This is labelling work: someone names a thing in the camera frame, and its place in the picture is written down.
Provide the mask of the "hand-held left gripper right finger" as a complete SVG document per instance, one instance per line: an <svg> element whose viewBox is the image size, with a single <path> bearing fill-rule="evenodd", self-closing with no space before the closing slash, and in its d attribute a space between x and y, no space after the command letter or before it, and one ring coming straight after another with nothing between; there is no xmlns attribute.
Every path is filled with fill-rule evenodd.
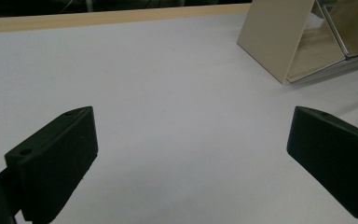
<svg viewBox="0 0 358 224"><path fill-rule="evenodd" d="M295 108L286 150L358 218L358 128L326 112Z"/></svg>

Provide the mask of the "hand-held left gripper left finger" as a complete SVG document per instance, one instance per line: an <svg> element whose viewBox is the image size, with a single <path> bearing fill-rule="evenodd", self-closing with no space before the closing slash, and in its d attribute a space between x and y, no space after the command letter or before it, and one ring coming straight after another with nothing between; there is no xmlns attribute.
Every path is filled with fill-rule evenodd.
<svg viewBox="0 0 358 224"><path fill-rule="evenodd" d="M90 106L59 115L6 155L20 189L20 210L33 224L49 224L64 208L98 155Z"/></svg>

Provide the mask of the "clear acrylic box beige frame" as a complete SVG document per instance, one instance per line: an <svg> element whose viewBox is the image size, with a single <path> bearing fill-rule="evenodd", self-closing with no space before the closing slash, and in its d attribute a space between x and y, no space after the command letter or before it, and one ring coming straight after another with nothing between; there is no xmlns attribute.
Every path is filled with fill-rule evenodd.
<svg viewBox="0 0 358 224"><path fill-rule="evenodd" d="M237 40L282 84L358 67L358 0L253 0Z"/></svg>

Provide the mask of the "white work board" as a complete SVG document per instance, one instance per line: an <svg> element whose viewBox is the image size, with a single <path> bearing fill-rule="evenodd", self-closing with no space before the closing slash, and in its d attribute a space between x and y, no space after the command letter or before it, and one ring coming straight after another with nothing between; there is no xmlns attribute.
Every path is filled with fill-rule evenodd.
<svg viewBox="0 0 358 224"><path fill-rule="evenodd" d="M243 14L0 33L0 169L60 114L99 154L54 224L358 224L286 151L296 106L358 127L358 67L283 85Z"/></svg>

